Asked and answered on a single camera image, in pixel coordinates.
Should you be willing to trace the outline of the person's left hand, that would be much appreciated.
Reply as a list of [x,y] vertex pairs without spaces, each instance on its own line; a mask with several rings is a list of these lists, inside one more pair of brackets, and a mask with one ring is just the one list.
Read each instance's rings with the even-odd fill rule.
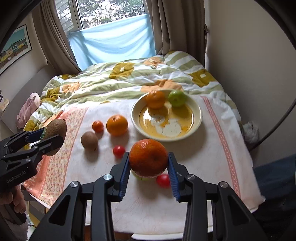
[[11,192],[0,194],[0,205],[11,203],[14,205],[16,213],[25,213],[26,204],[20,185],[14,187]]

